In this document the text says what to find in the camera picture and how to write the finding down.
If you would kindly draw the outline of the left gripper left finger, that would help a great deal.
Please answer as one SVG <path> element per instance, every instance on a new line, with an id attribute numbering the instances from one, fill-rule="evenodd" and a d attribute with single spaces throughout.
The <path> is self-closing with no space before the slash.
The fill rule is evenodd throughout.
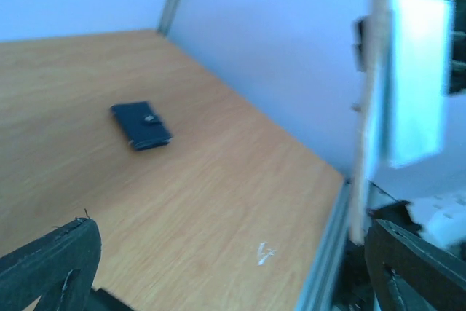
<path id="1" fill-rule="evenodd" d="M 76 218 L 1 257 L 1 309 L 83 310 L 101 256 L 97 223 Z"/>

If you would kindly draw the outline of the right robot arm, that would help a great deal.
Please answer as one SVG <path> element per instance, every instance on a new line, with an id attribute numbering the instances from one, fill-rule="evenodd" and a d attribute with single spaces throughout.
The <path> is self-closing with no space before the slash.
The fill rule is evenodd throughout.
<path id="1" fill-rule="evenodd" d="M 422 237 L 465 238 L 465 0 L 369 0 L 358 23 L 365 74 L 350 237 L 376 191 L 408 201 Z"/>

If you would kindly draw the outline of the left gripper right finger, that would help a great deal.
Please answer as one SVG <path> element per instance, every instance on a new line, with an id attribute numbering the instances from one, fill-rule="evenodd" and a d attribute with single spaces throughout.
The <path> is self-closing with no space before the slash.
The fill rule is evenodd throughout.
<path id="1" fill-rule="evenodd" d="M 465 309 L 465 263 L 456 256 L 380 219 L 364 248 L 381 310 Z"/>

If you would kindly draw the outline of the beige card holder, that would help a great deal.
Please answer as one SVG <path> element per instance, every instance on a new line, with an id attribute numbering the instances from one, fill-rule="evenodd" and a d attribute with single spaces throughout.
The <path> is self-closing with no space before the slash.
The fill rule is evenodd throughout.
<path id="1" fill-rule="evenodd" d="M 443 147 L 455 4 L 371 0 L 363 21 L 360 102 L 349 237 L 362 244 L 368 194 L 379 163 L 412 165 Z"/>

